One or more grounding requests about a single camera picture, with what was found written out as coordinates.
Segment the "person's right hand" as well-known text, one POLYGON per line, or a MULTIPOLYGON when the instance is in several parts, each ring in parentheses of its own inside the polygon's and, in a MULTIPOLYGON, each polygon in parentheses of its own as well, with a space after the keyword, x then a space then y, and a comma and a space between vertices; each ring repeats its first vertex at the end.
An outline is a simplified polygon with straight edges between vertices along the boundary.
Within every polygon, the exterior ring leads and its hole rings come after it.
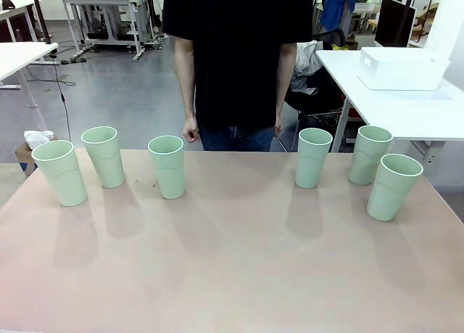
POLYGON ((194 116, 186 118, 186 122, 183 127, 183 136, 188 143, 194 143, 200 140, 199 128, 194 116))

